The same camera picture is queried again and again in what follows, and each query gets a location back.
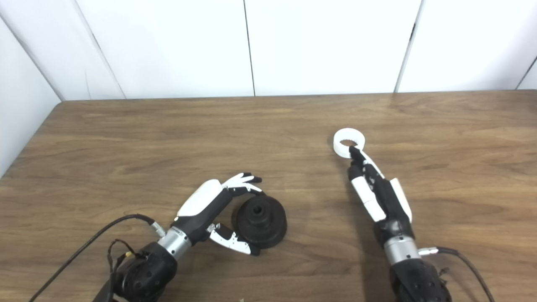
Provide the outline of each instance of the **black cable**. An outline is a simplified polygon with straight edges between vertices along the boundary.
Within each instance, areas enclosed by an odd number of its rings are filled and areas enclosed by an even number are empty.
[[[118,218],[116,220],[114,220],[113,222],[107,224],[105,227],[103,227],[101,230],[99,230],[95,235],[93,235],[93,237],[91,237],[86,243],[84,243],[71,257],[69,257],[69,259],[67,259],[67,261],[65,261],[61,266],[60,268],[52,275],[52,277],[49,278],[49,280],[47,280],[43,286],[37,291],[35,292],[35,294],[32,296],[32,298],[30,298],[30,300],[28,302],[34,302],[37,297],[58,277],[58,275],[61,274],[61,272],[63,272],[63,270],[71,264],[71,262],[78,256],[80,255],[80,253],[82,253],[90,244],[92,244],[95,239],[99,238],[99,236],[101,236],[104,232],[106,232],[109,228],[113,227],[114,225],[124,221],[124,220],[127,220],[127,219],[140,219],[140,220],[143,220],[145,222],[147,222],[148,225],[152,225],[155,221],[154,219],[148,217],[148,216],[145,216],[145,215],[142,215],[142,214],[130,214],[130,215],[125,215],[121,218]]]
[[[481,284],[481,287],[483,288],[483,290],[487,294],[487,297],[489,298],[489,301],[494,302],[494,297],[492,296],[492,293],[490,292],[489,287],[485,283],[485,280],[483,279],[483,277],[481,276],[481,274],[479,273],[477,268],[470,262],[470,260],[468,258],[466,258],[464,255],[462,255],[456,249],[446,248],[446,247],[437,247],[437,249],[438,249],[438,253],[455,255],[460,260],[462,260],[470,268],[470,270],[474,273],[475,277],[477,278],[477,280]]]

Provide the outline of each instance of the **wooden table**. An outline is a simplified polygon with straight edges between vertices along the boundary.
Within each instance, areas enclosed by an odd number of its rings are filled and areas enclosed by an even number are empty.
[[[167,226],[205,180],[251,171],[287,211],[284,241],[260,257],[198,244],[162,301],[393,301],[350,162],[332,151],[343,127],[400,179],[419,246],[462,251],[497,301],[535,300],[536,91],[61,103],[0,179],[0,300],[27,300],[113,219]],[[230,225],[245,199],[218,221]],[[39,301],[91,301],[115,238],[140,248],[156,235],[137,221],[114,227]],[[450,267],[455,302],[485,301],[457,259],[429,260]]]

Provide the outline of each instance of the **white ring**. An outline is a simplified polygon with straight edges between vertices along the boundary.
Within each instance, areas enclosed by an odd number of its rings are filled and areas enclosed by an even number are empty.
[[[338,130],[334,134],[334,151],[337,155],[350,159],[351,153],[349,152],[349,147],[341,143],[343,140],[350,140],[356,143],[356,148],[362,150],[366,144],[366,138],[364,135],[353,128],[343,128]]]

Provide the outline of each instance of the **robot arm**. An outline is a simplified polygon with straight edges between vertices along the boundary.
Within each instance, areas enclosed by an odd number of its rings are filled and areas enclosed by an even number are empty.
[[[250,173],[239,173],[223,184],[217,179],[204,182],[179,209],[166,234],[118,267],[93,301],[112,301],[111,292],[129,302],[156,301],[174,278],[177,261],[191,247],[207,239],[241,253],[259,255],[259,248],[213,221],[234,196],[264,195],[260,188],[252,185],[261,181]]]
[[[352,140],[357,146],[340,142]],[[423,261],[412,231],[412,212],[397,178],[388,181],[363,151],[364,136],[345,128],[334,135],[334,151],[352,159],[349,180],[374,221],[374,234],[390,263],[391,287],[398,302],[451,301],[436,268]]]

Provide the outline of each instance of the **black pulley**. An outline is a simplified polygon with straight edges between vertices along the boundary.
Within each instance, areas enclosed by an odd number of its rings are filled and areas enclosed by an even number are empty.
[[[267,195],[248,199],[238,209],[235,222],[239,234],[261,249],[277,245],[287,232],[284,207]]]

